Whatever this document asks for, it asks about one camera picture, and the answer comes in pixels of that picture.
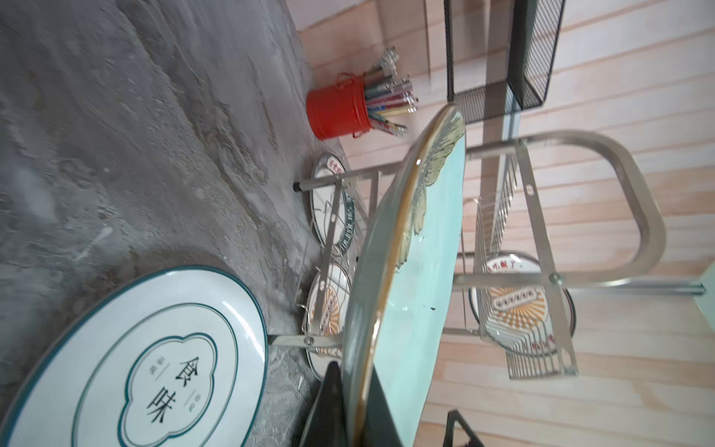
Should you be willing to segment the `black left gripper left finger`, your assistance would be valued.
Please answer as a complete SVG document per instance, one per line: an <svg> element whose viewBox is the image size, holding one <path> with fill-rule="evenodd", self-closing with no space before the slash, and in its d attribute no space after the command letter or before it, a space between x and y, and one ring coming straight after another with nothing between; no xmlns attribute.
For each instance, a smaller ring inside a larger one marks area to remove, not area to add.
<svg viewBox="0 0 715 447"><path fill-rule="evenodd" d="M301 437L301 447L339 447L347 445L346 417L341 368L329 364L318 395L309 412Z"/></svg>

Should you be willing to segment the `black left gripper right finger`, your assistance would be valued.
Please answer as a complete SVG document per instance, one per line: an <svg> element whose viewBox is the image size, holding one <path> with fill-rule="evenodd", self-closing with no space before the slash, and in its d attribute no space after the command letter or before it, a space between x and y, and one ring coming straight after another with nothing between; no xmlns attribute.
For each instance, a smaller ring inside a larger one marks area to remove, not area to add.
<svg viewBox="0 0 715 447"><path fill-rule="evenodd" d="M463 434L465 435L465 439L463 439L462 443L458 443L458 439L456 439L455 437L458 431L463 432ZM447 420L442 446L484 447L484 443L479 438L479 436L472 430L463 415L461 415L458 410L452 410L447 413Z"/></svg>

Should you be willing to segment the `light blue flower plate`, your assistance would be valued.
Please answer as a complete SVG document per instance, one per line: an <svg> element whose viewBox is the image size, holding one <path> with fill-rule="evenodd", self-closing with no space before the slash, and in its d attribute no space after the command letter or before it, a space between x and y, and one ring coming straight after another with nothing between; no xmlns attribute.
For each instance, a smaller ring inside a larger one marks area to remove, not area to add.
<svg viewBox="0 0 715 447"><path fill-rule="evenodd" d="M451 301L464 175L465 121L448 104L398 166L359 255L342 362L351 446L414 442Z"/></svg>

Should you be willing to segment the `white green clover plate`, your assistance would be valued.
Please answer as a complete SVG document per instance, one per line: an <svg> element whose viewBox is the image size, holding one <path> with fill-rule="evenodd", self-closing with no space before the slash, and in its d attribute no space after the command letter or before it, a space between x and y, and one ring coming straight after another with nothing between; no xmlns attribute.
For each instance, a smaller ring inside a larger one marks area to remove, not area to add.
<svg viewBox="0 0 715 447"><path fill-rule="evenodd" d="M1 426L5 446L242 446L266 388L267 329L236 276L133 281L68 328Z"/></svg>

